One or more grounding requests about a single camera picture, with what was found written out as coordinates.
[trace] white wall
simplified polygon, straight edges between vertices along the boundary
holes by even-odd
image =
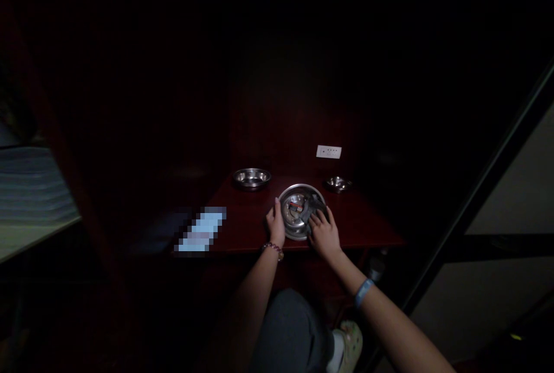
[[[451,363],[472,359],[554,288],[554,257],[445,264],[412,321]],[[387,361],[378,373],[392,370]]]
[[[489,195],[466,234],[554,233],[554,105]]]

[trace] metal bowl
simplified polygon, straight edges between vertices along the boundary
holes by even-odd
[[[297,211],[289,210],[287,205],[291,202],[303,204],[305,199],[313,194],[316,194],[321,202],[325,204],[325,198],[323,198],[321,193],[315,187],[308,184],[291,185],[279,196],[281,214],[285,223],[285,236],[289,239],[306,240],[308,238],[308,226],[300,220],[300,214]]]
[[[352,188],[352,181],[345,180],[342,177],[331,177],[323,181],[323,186],[329,191],[340,194]]]
[[[271,174],[259,168],[244,168],[233,174],[233,184],[243,191],[259,191],[271,180]]]

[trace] gray pants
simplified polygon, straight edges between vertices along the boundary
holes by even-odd
[[[333,355],[333,334],[296,291],[285,289],[264,318],[250,372],[324,372]]]

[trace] hand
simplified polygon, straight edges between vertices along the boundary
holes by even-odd
[[[265,218],[269,227],[269,241],[282,248],[285,244],[285,224],[281,214],[281,203],[277,197],[275,197],[275,205],[271,207]]]
[[[312,228],[310,241],[317,253],[331,264],[342,253],[342,249],[339,242],[339,229],[336,227],[335,218],[329,207],[327,212],[329,221],[321,210],[317,211],[317,216],[315,214],[310,216],[309,223]]]

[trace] beaded bracelet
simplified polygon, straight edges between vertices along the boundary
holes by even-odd
[[[277,253],[279,254],[279,259],[277,260],[277,262],[280,262],[281,260],[283,260],[283,258],[285,257],[285,254],[283,253],[283,249],[281,249],[276,244],[273,244],[272,242],[267,242],[266,244],[264,244],[261,247],[261,250],[263,251],[268,246],[271,247],[272,249],[275,249],[277,251]]]

